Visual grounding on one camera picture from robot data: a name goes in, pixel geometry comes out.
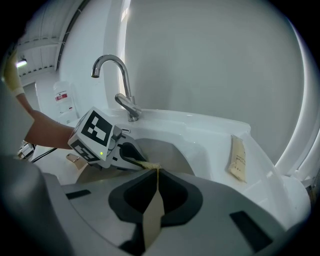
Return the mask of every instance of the sink basin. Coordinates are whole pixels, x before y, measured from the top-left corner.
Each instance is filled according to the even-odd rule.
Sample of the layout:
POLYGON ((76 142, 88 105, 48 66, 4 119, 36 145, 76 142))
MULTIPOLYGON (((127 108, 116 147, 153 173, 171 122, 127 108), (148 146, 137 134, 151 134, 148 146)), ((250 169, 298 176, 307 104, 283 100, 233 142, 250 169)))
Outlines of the sink basin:
MULTIPOLYGON (((299 188, 288 190, 286 187, 286 184, 298 184, 284 182, 265 152, 251 137, 248 124, 201 114, 153 109, 144 109, 138 121, 128 122, 126 110, 102 111, 112 124, 122 129, 124 135, 127 133, 137 141, 149 162, 160 163, 168 171, 184 172, 225 184, 269 212, 285 229, 307 217, 305 214, 297 214, 305 211, 302 208, 306 207, 295 201, 295 196, 289 195, 292 191, 300 191, 299 188), (243 141, 245 182, 237 180, 228 172, 232 151, 231 135, 243 141)), ((75 127, 78 121, 69 125, 75 127)), ((43 152, 42 147, 37 146, 34 157, 43 152)), ((42 171, 56 175, 61 185, 130 174, 130 171, 114 168, 100 171, 88 167, 79 171, 66 159, 70 152, 58 149, 37 161, 36 165, 42 171)))
MULTIPOLYGON (((160 163, 161 167, 167 171, 186 173, 195 175, 187 159, 169 142, 156 139, 140 138, 136 140, 142 152, 151 163, 160 163)), ((130 170, 118 170, 115 167, 99 170, 87 165, 82 171, 76 183, 95 182, 133 173, 130 170)))

